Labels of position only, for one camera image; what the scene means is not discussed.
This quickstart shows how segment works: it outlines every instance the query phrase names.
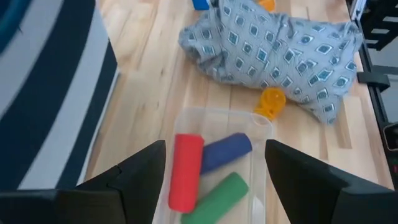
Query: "plastic container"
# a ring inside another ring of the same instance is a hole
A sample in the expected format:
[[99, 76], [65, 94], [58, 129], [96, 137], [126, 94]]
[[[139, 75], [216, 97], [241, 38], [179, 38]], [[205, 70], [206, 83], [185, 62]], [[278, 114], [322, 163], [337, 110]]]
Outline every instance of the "plastic container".
[[[266, 222], [266, 140], [272, 138], [271, 122], [258, 114], [209, 108], [185, 108], [174, 124], [174, 134], [200, 134], [205, 145], [234, 133], [245, 133], [252, 152], [218, 170], [202, 175], [198, 198], [202, 198], [221, 180], [237, 172], [248, 184], [249, 193], [218, 223], [264, 224]], [[181, 213], [168, 206], [174, 143], [167, 148], [164, 183], [154, 215], [154, 224], [179, 224]]]

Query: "pillowcase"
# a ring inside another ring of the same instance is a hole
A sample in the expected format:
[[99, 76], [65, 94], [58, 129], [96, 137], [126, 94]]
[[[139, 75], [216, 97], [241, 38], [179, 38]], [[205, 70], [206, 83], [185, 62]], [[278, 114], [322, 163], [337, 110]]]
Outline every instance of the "pillowcase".
[[198, 68], [227, 84], [280, 87], [286, 97], [332, 124], [356, 77], [363, 42], [353, 22], [332, 24], [271, 14], [248, 0], [210, 4], [179, 43]]

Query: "orange object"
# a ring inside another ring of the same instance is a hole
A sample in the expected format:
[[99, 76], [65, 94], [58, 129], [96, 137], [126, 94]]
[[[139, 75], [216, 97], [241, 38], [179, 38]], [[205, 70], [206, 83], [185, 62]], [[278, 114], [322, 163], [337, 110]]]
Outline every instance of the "orange object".
[[269, 12], [275, 10], [275, 0], [259, 0], [257, 3]]
[[275, 119], [286, 104], [286, 97], [280, 88], [266, 88], [260, 97], [254, 112], [269, 120]]

